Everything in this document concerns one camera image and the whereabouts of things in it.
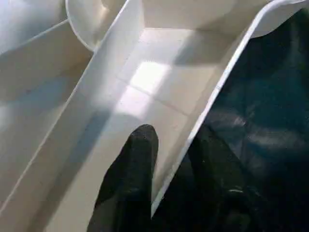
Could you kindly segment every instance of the white compartment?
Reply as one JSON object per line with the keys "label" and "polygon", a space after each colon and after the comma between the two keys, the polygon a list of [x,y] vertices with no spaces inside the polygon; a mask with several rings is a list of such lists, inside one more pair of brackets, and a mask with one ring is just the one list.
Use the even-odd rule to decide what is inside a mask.
{"label": "white compartment", "polygon": [[214,19],[211,11],[226,3],[215,2],[126,2],[3,208],[0,225],[6,231],[22,231],[33,219],[29,231],[85,232],[107,169],[129,134],[144,123],[155,127],[160,141],[153,179],[156,210],[260,21],[278,7],[289,7],[286,0],[275,0],[255,18],[262,6],[250,8],[244,17],[253,22],[232,29],[235,21],[225,15],[233,4]]}
{"label": "white compartment", "polygon": [[89,59],[67,21],[0,56],[1,212]]}
{"label": "white compartment", "polygon": [[65,19],[64,0],[0,0],[0,54]]}

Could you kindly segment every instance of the white plastic bin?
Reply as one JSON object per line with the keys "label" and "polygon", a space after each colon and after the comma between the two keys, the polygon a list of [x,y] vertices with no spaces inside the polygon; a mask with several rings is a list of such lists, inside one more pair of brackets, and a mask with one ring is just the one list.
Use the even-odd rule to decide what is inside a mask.
{"label": "white plastic bin", "polygon": [[[261,20],[305,4],[274,0],[247,11],[242,3],[128,0],[7,199],[0,226],[24,231],[32,221],[30,231],[85,232],[107,169],[144,123],[160,142],[154,212],[248,40],[285,18],[267,29],[258,27]],[[224,14],[214,18],[222,5]],[[229,20],[234,5],[248,13],[243,20]]]}

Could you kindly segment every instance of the curved white plastic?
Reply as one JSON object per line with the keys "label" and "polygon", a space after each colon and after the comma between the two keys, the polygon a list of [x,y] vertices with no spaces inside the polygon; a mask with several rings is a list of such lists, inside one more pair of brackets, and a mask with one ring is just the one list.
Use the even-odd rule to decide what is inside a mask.
{"label": "curved white plastic", "polygon": [[0,0],[0,54],[65,19],[64,0]]}
{"label": "curved white plastic", "polygon": [[77,38],[95,51],[125,0],[66,0],[66,11]]}
{"label": "curved white plastic", "polygon": [[280,7],[269,14],[265,14],[258,27],[255,29],[252,38],[267,35],[294,15],[297,11],[308,5],[306,0],[287,0]]}
{"label": "curved white plastic", "polygon": [[251,11],[257,14],[244,15],[251,23],[233,28],[235,21],[228,15],[238,7],[244,10],[243,2],[215,17],[211,9],[222,1],[125,2],[93,47],[95,53],[57,122],[3,203],[0,228],[25,231],[32,222],[31,232],[86,232],[107,169],[129,134],[144,123],[154,126],[160,140],[153,179],[155,212],[263,18],[280,8],[294,10],[305,4],[274,0],[259,5]]}

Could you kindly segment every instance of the white plastic tray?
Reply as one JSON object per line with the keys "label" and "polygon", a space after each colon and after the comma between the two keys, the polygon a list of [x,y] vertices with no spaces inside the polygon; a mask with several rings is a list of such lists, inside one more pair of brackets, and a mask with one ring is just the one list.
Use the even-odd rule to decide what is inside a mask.
{"label": "white plastic tray", "polygon": [[0,54],[65,19],[64,0],[0,0]]}
{"label": "white plastic tray", "polygon": [[248,40],[268,31],[258,27],[263,18],[305,4],[274,0],[258,12],[262,4],[244,15],[251,24],[231,30],[226,14],[208,14],[224,3],[181,2],[125,3],[2,208],[6,231],[24,231],[33,219],[30,231],[85,232],[107,169],[144,123],[160,140],[154,213]]}
{"label": "white plastic tray", "polygon": [[[1,213],[56,123],[90,55],[64,21],[0,56]],[[0,217],[0,231],[10,231],[4,229],[2,220]]]}

